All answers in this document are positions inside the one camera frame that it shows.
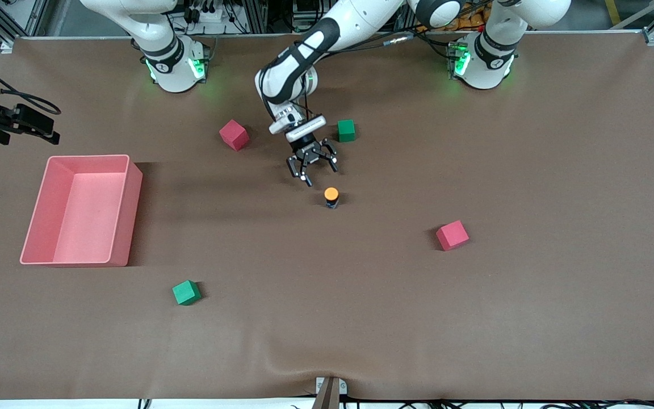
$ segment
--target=cube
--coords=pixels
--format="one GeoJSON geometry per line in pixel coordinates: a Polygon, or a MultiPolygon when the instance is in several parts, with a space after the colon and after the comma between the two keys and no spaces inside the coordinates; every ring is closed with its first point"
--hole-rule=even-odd
{"type": "Polygon", "coordinates": [[[200,300],[198,285],[189,279],[173,287],[173,295],[176,297],[176,302],[182,306],[189,306],[200,300]]]}
{"type": "Polygon", "coordinates": [[[454,249],[468,241],[468,233],[466,233],[461,220],[456,220],[451,224],[439,228],[436,235],[438,236],[438,241],[441,242],[443,251],[449,251],[449,249],[454,249]]]}
{"type": "Polygon", "coordinates": [[[229,145],[234,151],[240,151],[249,142],[249,134],[246,133],[244,127],[233,119],[225,127],[221,128],[219,134],[221,139],[226,142],[226,145],[229,145]]]}
{"type": "Polygon", "coordinates": [[[355,140],[355,122],[352,119],[337,121],[337,141],[352,142],[355,140]]]}

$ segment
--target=pink plastic container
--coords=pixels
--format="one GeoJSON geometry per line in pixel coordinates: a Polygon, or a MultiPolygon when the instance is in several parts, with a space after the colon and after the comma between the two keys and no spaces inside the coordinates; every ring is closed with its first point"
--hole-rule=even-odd
{"type": "Polygon", "coordinates": [[[49,158],[21,264],[125,266],[142,177],[127,155],[49,158]]]}

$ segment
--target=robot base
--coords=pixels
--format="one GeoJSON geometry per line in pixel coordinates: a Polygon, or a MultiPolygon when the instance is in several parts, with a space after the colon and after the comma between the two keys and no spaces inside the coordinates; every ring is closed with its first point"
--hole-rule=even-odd
{"type": "Polygon", "coordinates": [[[178,36],[183,41],[183,58],[174,65],[172,72],[161,73],[150,68],[153,82],[169,93],[183,93],[200,82],[206,82],[210,49],[188,36],[178,36]]]}
{"type": "Polygon", "coordinates": [[[490,90],[495,86],[498,86],[507,75],[511,68],[512,62],[514,62],[514,57],[504,64],[503,67],[492,70],[488,68],[479,57],[477,57],[475,49],[475,41],[480,33],[470,33],[468,36],[465,36],[462,39],[456,40],[457,42],[467,43],[468,51],[471,54],[471,62],[466,65],[466,70],[463,74],[457,74],[456,78],[461,78],[467,85],[472,86],[478,90],[490,90]]]}

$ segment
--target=table surface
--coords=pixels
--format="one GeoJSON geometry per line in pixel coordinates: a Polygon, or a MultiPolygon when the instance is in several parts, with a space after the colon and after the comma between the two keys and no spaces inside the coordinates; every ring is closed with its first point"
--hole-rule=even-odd
{"type": "Polygon", "coordinates": [[[0,57],[5,80],[63,110],[59,147],[0,147],[0,399],[290,396],[320,375],[363,399],[654,399],[641,34],[526,36],[490,91],[418,41],[325,60],[317,136],[354,119],[358,139],[311,189],[254,90],[292,39],[221,40],[208,83],[181,95],[127,41],[19,40],[0,57]],[[252,138],[238,153],[218,135],[232,118],[252,138]],[[101,153],[145,176],[130,266],[21,266],[47,157],[101,153]],[[470,243],[439,251],[459,219],[470,243]],[[185,279],[205,299],[177,306],[185,279]]]}

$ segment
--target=green cube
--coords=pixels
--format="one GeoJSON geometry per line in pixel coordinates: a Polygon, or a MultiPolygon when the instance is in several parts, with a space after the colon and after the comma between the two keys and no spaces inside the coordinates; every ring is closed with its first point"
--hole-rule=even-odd
{"type": "Polygon", "coordinates": [[[337,141],[352,142],[355,140],[355,122],[352,119],[337,121],[337,141]]]}
{"type": "Polygon", "coordinates": [[[200,300],[198,285],[189,279],[173,287],[173,295],[176,296],[177,303],[182,306],[189,306],[200,300]]]}

